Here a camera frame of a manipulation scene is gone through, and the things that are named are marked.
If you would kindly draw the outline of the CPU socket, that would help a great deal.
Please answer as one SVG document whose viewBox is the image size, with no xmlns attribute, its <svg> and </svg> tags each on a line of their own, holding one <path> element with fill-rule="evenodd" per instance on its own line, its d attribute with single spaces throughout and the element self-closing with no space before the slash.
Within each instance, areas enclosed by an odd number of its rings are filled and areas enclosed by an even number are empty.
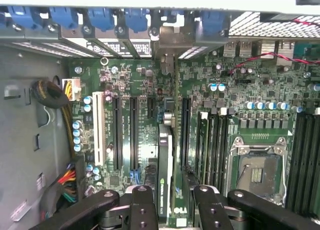
<svg viewBox="0 0 320 230">
<path fill-rule="evenodd" d="M 223 194 L 245 190 L 278 206 L 287 197 L 288 146 L 284 136 L 247 142 L 236 136 L 230 146 Z"/>
</svg>

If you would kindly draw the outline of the long black expansion slot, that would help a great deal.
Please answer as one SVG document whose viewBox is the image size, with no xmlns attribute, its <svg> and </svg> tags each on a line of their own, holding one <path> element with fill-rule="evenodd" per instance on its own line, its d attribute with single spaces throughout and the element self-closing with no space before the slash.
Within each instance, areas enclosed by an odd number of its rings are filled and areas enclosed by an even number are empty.
<svg viewBox="0 0 320 230">
<path fill-rule="evenodd" d="M 139 177 L 139 103 L 135 96 L 129 99 L 130 110 L 130 175 L 136 184 L 140 183 Z"/>
<path fill-rule="evenodd" d="M 117 171 L 123 166 L 122 102 L 120 97 L 115 97 L 112 102 L 112 130 L 113 168 Z"/>
<path fill-rule="evenodd" d="M 181 105 L 181 133 L 180 133 L 180 163 L 181 168 L 188 164 L 191 124 L 191 99 L 182 98 Z"/>
</svg>

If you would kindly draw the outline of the white expansion slot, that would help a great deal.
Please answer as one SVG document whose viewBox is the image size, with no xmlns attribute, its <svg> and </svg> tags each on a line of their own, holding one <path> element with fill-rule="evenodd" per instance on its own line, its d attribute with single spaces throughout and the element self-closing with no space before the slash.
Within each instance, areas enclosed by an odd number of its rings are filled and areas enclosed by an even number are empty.
<svg viewBox="0 0 320 230">
<path fill-rule="evenodd" d="M 105 103 L 104 93 L 92 93 L 94 164 L 103 166 L 106 161 Z"/>
</svg>

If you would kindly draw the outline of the short black expansion slot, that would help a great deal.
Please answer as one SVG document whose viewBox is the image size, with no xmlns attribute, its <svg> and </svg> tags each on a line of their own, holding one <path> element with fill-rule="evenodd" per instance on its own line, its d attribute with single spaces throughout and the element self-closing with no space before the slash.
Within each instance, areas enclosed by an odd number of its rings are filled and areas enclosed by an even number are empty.
<svg viewBox="0 0 320 230">
<path fill-rule="evenodd" d="M 156 99 L 154 97 L 147 98 L 147 118 L 153 119 L 155 117 Z"/>
</svg>

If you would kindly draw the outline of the green motherboard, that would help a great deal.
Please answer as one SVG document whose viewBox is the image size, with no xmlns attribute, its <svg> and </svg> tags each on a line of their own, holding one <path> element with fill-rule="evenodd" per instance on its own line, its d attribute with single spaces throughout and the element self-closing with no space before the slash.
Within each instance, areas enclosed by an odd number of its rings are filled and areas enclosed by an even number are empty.
<svg viewBox="0 0 320 230">
<path fill-rule="evenodd" d="M 219 52 L 179 58 L 183 94 L 191 98 L 188 164 L 200 185 L 224 195 L 228 152 L 241 136 L 252 143 L 285 137 L 288 146 L 284 208 L 320 224 L 320 46 L 300 44 L 263 56 L 225 57 Z M 72 103 L 74 151 L 84 159 L 78 194 L 104 189 L 123 195 L 145 182 L 145 169 L 157 168 L 157 103 L 147 117 L 147 99 L 156 99 L 160 62 L 153 59 L 76 58 L 68 61 L 70 79 L 80 79 L 81 99 Z M 103 92 L 105 153 L 95 165 L 93 92 Z M 114 170 L 113 100 L 121 99 L 122 154 Z M 138 98 L 139 184 L 131 176 L 130 97 Z M 193 225 L 182 197 L 187 226 Z"/>
</svg>

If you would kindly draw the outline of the white power connector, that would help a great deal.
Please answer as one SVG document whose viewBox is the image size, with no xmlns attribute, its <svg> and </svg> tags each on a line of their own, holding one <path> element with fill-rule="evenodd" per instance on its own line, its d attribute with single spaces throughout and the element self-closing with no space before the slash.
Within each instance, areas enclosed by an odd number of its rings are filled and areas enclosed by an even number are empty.
<svg viewBox="0 0 320 230">
<path fill-rule="evenodd" d="M 79 78 L 62 79 L 62 90 L 71 102 L 81 100 L 81 80 Z"/>
</svg>

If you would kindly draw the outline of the dark grey PC case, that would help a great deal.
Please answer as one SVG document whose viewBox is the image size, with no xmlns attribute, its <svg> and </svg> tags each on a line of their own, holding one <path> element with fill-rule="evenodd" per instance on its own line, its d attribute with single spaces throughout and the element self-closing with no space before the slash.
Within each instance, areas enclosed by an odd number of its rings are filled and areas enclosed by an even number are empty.
<svg viewBox="0 0 320 230">
<path fill-rule="evenodd" d="M 73 101 L 63 92 L 74 59 L 156 60 L 160 27 L 191 27 L 191 59 L 219 52 L 227 58 L 262 57 L 298 45 L 320 46 L 320 11 L 229 10 L 204 7 L 36 6 L 42 29 L 13 21 L 0 4 L 0 230 L 30 230 L 87 197 L 78 185 L 84 158 L 74 151 Z M 77 10 L 78 27 L 52 20 L 50 7 Z M 114 28 L 91 25 L 88 8 L 113 10 Z M 147 30 L 126 26 L 125 9 L 148 9 Z M 201 11 L 225 13 L 225 29 L 204 35 Z"/>
</svg>

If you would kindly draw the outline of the blue card retention clip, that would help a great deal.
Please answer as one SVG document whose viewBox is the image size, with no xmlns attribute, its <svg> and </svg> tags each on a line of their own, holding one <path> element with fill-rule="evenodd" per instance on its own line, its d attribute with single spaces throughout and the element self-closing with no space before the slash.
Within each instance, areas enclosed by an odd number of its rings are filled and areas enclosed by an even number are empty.
<svg viewBox="0 0 320 230">
<path fill-rule="evenodd" d="M 113 10 L 105 7 L 90 7 L 87 10 L 90 23 L 102 32 L 112 30 L 115 27 Z"/>
<path fill-rule="evenodd" d="M 225 29 L 226 14 L 223 11 L 204 10 L 200 13 L 203 34 L 210 36 Z"/>
<path fill-rule="evenodd" d="M 148 29 L 147 14 L 149 14 L 147 8 L 125 8 L 124 17 L 126 26 L 133 30 L 134 33 L 146 31 Z"/>
<path fill-rule="evenodd" d="M 31 30 L 43 28 L 43 19 L 36 7 L 11 5 L 7 8 L 12 20 L 16 24 Z"/>
<path fill-rule="evenodd" d="M 51 6 L 49 8 L 52 20 L 65 29 L 76 29 L 79 25 L 78 12 L 75 8 Z"/>
</svg>

